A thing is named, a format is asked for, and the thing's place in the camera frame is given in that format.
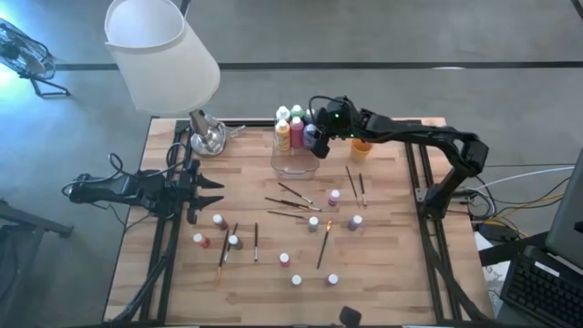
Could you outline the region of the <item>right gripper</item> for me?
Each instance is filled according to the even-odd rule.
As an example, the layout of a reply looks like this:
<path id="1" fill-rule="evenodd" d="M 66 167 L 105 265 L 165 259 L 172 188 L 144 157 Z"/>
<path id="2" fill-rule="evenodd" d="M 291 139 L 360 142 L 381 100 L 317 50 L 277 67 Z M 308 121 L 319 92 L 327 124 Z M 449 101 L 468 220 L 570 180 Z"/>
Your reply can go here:
<path id="1" fill-rule="evenodd" d="M 348 97 L 326 98 L 328 104 L 316 110 L 316 127 L 321 131 L 314 134 L 312 154 L 325 159 L 329 152 L 330 137 L 360 137 L 360 112 Z"/>

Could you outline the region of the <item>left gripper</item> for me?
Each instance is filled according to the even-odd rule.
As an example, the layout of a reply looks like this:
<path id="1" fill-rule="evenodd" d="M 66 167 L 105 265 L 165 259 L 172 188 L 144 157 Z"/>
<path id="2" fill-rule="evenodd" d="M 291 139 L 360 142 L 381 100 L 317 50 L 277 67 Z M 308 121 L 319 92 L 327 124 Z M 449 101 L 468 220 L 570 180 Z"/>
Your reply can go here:
<path id="1" fill-rule="evenodd" d="M 224 199 L 223 196 L 199 196 L 198 199 L 198 177 L 199 187 L 202 189 L 222 189 L 224 187 L 221 183 L 199 175 L 199 166 L 200 162 L 197 159 L 192 159 L 179 174 L 179 194 L 182 201 L 189 204 L 187 208 L 187 222 L 189 224 L 197 223 L 199 210 Z"/>

